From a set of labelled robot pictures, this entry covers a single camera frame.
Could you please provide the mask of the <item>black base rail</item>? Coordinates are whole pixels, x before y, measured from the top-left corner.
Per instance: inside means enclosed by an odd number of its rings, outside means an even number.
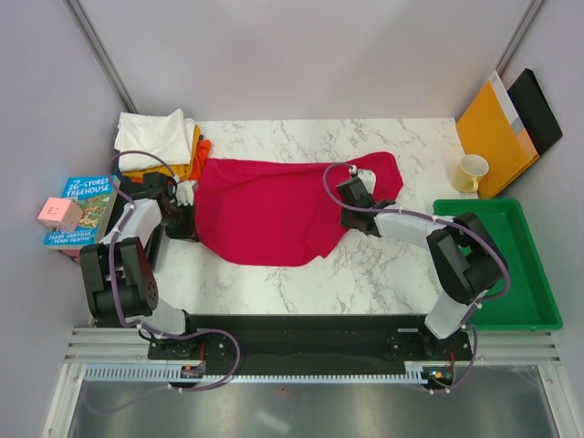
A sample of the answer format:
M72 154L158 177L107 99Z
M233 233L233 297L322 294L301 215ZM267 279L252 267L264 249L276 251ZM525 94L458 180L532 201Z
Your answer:
M466 333L433 340L415 315L190 315L188 340L152 340L151 360L203 360L208 376L400 375L406 362L471 359Z

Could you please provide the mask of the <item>white folded t shirt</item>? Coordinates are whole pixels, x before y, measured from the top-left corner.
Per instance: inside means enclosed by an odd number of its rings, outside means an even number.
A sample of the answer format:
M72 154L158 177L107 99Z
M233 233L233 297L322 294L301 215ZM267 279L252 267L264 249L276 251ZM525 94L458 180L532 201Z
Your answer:
M148 152L169 165L186 165L192 160L194 129L194 120L181 109L168 116L122 112L114 149Z

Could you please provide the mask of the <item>yellow mug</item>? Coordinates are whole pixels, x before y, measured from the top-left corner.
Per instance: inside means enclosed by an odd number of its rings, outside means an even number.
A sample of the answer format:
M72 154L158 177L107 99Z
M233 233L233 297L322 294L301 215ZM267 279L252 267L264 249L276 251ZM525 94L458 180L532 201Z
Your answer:
M488 172L489 164L485 158L476 154L467 154L454 170L453 188L459 193L477 193L480 182Z

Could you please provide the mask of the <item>red t shirt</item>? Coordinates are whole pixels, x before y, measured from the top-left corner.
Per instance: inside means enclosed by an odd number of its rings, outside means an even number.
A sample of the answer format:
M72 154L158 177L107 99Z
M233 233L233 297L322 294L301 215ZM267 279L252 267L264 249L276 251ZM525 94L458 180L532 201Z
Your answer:
M347 169L325 162L210 159L194 194L200 242L227 262L303 266L325 258L347 233L329 196Z

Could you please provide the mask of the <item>pink cube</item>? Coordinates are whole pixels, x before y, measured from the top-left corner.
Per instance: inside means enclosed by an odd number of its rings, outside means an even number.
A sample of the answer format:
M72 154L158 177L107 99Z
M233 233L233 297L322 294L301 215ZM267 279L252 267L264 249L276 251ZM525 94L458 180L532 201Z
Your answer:
M49 197L45 202L37 220L48 229L57 229L63 232L74 232L83 210L72 199Z

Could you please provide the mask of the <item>green plastic tray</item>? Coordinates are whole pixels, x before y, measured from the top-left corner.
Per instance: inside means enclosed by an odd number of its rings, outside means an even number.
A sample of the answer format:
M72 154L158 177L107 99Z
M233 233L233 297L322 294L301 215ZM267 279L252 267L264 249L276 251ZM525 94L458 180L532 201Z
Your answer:
M554 331L563 321L541 263L527 219L514 199L442 199L433 203L438 215L476 214L508 264L510 288L483 304L469 319L480 330Z

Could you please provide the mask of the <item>yellow folded t shirt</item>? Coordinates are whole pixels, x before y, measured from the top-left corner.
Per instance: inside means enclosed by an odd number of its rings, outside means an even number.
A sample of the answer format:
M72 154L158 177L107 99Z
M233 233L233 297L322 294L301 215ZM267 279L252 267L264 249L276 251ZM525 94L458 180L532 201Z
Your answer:
M198 124L188 122L186 128L187 133L189 134L189 141L191 143L190 162L187 164L173 164L170 166L171 170L174 172L174 174L179 178L181 182L190 181L189 175L192 170L194 151L198 140L201 139L201 129ZM122 175L130 178L133 182L141 182L143 180L144 174L149 172L160 172L168 176L171 175L170 171L163 165L158 165L145 170L127 171L123 172Z

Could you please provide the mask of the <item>orange folded t shirt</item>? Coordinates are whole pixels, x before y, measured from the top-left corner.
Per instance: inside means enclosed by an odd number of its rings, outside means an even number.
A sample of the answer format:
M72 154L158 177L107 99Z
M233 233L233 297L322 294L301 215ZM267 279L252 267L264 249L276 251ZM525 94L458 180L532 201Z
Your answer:
M200 179L205 162L207 161L211 153L212 147L213 144L210 140L208 139L198 140L194 151L192 170L189 175L190 181L198 181Z

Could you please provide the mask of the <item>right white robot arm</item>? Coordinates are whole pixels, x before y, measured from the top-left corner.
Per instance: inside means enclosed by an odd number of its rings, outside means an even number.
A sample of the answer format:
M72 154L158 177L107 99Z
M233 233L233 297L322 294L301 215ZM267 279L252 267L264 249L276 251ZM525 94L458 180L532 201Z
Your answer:
M365 235L397 239L427 250L442 287L425 316L418 348L439 359L451 348L450 337L465 327L486 293L499 281L508 289L508 265L481 220L472 213L430 216L407 212L392 202L375 202L366 183L354 176L337 186L340 224Z

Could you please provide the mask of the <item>pink and black dumbbell rack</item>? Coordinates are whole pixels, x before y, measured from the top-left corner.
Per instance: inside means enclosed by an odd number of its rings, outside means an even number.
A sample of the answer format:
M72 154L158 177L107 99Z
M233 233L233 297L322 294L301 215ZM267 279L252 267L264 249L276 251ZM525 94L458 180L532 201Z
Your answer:
M139 186L139 184L137 182L131 182L130 180L127 180L127 179L123 180L120 183L121 190L129 195L134 195L138 191L138 186ZM125 201L123 201L119 196L117 196L115 204L113 204L112 211L109 215L109 221L108 221L107 227L105 229L106 234L109 233L113 229L115 223L120 219L125 203L126 203ZM157 257L158 257L158 254L159 254L160 248L161 248L161 241L162 241L162 228L160 226L158 226L152 232L152 235L151 235L147 245L144 246L146 255L149 259L149 262L151 263L152 268L156 267ZM80 263L79 251L80 251L79 248L61 249L60 253L69 257L74 263L79 264Z

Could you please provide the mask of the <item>blue treehouse book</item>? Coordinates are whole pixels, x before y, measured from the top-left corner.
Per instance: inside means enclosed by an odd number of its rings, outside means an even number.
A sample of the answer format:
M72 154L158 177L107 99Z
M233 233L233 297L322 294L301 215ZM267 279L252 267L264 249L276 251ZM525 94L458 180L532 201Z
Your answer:
M116 202L115 187L120 186L116 176L77 176L67 180L61 198L80 208L81 215L73 231L49 228L44 246L54 250L80 250L96 244L105 234Z

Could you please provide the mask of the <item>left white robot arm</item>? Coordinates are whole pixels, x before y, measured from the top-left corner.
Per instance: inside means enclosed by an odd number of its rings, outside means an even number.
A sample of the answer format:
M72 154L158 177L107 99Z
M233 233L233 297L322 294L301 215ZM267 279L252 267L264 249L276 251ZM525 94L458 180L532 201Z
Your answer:
M160 172L141 182L115 185L124 205L115 224L96 244L85 245L79 261L90 315L103 328L144 329L189 359L200 337L187 328L186 313L159 296L153 267L160 237L196 242L194 195L198 182L180 182Z

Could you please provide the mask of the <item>orange folder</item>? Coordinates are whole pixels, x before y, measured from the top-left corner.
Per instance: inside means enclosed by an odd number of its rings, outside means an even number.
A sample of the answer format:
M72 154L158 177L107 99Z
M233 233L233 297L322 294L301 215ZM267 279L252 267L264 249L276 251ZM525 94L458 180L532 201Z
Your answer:
M539 158L497 72L491 73L456 128L464 151L483 157L489 165L478 184L481 198L497 196Z

